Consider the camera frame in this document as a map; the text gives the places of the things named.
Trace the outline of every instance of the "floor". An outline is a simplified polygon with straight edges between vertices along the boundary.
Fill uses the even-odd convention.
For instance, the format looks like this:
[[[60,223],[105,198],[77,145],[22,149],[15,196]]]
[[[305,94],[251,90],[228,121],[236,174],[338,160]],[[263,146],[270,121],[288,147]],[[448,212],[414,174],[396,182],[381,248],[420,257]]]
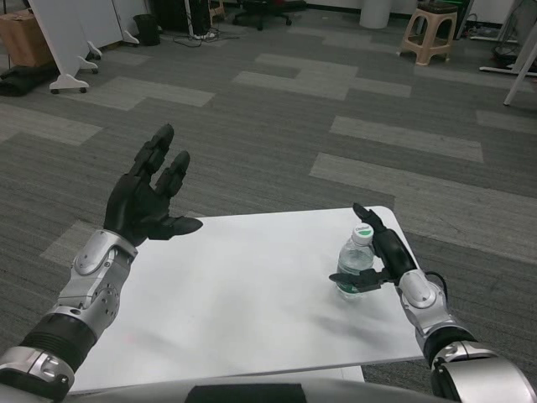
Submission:
[[[87,94],[0,99],[0,351],[54,303],[115,181],[171,123],[173,151],[192,155],[175,214],[390,207],[453,311],[537,385],[535,85],[504,107],[513,78],[478,72],[490,44],[462,40],[449,63],[418,68],[395,54],[406,21],[293,21],[222,23],[237,39],[198,49],[121,47],[80,74]],[[427,372],[363,367],[366,381],[429,392]]]

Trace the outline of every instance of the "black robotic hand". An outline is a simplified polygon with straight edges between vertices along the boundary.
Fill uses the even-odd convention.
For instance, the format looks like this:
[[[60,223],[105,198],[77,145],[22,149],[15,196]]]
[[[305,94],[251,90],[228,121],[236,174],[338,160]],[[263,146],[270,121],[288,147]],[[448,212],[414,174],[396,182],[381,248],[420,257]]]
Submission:
[[[181,151],[164,170],[154,189],[150,185],[173,138],[174,129],[166,124],[143,145],[133,168],[121,177],[108,199],[104,229],[121,235],[135,247],[147,238],[170,239],[193,233],[203,225],[194,218],[169,216],[169,201],[183,186],[190,163],[186,151]]]

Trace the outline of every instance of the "electrical cable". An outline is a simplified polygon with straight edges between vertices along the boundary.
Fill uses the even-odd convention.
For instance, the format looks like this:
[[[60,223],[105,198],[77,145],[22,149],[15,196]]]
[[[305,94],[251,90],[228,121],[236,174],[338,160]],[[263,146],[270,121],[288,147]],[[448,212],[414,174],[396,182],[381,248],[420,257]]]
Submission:
[[[192,26],[192,17],[189,13],[185,13],[185,16],[188,20],[189,26]],[[190,34],[186,35],[176,35],[172,38],[173,42],[175,44],[180,44],[182,46],[185,46],[187,48],[199,48],[201,45],[205,43],[212,43],[212,42],[218,42],[220,40],[226,40],[226,39],[241,39],[242,37],[239,35],[233,35],[233,36],[224,36],[226,33],[221,31],[219,28],[210,27],[207,33],[204,36],[209,36],[209,38],[203,38],[200,37],[199,39],[196,37],[191,36]],[[181,42],[179,39],[187,39],[189,41],[195,41],[196,44],[188,44],[186,42]]]
[[[508,18],[507,23],[506,23],[505,31],[504,31],[505,35],[502,38],[498,39],[498,42],[493,47],[493,53],[495,55],[506,56],[506,55],[509,55],[511,53],[514,53],[516,51],[516,49],[519,47],[518,44],[507,44],[507,43],[508,43],[508,41],[510,41],[513,38],[513,33],[516,31],[516,29],[515,29],[515,27],[513,25],[514,18],[515,18],[515,13],[519,10],[520,7],[522,7],[523,4],[525,4],[525,0],[522,0],[519,3],[519,5],[509,15],[509,18]],[[508,52],[499,53],[498,49],[508,49]]]
[[[425,275],[433,275],[434,277],[436,277],[438,280],[441,281],[442,283],[442,288],[444,289],[444,295],[446,295],[446,301],[448,301],[448,296],[447,296],[447,283],[446,283],[446,280],[444,280],[444,277],[442,277],[442,275],[440,273],[437,273],[435,271],[426,271],[425,272]]]

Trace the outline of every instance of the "plastic stool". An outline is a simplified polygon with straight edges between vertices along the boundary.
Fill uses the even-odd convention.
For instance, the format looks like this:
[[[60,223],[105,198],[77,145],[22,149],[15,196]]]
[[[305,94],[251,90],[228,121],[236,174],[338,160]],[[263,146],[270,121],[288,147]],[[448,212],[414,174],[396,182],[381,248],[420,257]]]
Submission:
[[[415,52],[416,65],[428,65],[434,55],[446,55],[446,61],[449,61],[456,29],[457,9],[457,6],[447,3],[420,4],[404,33],[399,55],[406,50]],[[413,35],[414,23],[419,17],[427,21],[427,30],[424,34]],[[451,21],[450,34],[447,39],[437,38],[438,28],[444,21]]]

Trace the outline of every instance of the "cardboard box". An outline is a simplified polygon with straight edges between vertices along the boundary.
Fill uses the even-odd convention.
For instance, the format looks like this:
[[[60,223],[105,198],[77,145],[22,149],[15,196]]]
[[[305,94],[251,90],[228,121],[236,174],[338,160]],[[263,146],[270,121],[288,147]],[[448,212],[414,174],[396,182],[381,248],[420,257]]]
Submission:
[[[37,19],[28,10],[0,15],[0,36],[15,65],[39,67],[54,60]]]

